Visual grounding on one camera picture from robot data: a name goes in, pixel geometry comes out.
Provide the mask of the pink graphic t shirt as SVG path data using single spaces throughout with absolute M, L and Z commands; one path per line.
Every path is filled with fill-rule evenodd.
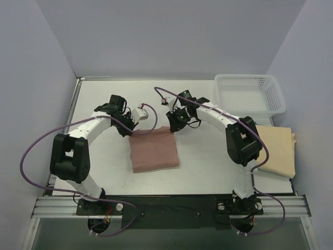
M 134 173 L 174 168 L 180 165 L 176 140 L 170 128 L 162 126 L 145 135 L 129 137 Z

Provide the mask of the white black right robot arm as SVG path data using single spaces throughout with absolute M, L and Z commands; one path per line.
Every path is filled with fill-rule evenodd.
M 256 199 L 251 169 L 262 149 L 253 119 L 248 116 L 233 116 L 205 97 L 193 97 L 188 90 L 179 96 L 180 98 L 165 97 L 161 100 L 161 104 L 169 108 L 166 116 L 170 132 L 178 132 L 186 126 L 190 127 L 192 123 L 203 121 L 224 132 L 228 156 L 236 164 L 232 207 L 238 213 L 251 209 Z

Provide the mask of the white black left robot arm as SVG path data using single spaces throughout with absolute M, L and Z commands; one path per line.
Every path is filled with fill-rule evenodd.
M 79 192 L 89 202 L 88 208 L 96 215 L 106 211 L 107 201 L 105 190 L 89 174 L 89 146 L 111 127 L 115 127 L 122 137 L 132 135 L 131 131 L 136 124 L 126 108 L 125 98 L 111 95 L 110 101 L 95 108 L 87 121 L 67 134 L 57 134 L 53 140 L 51 174 L 65 180 Z

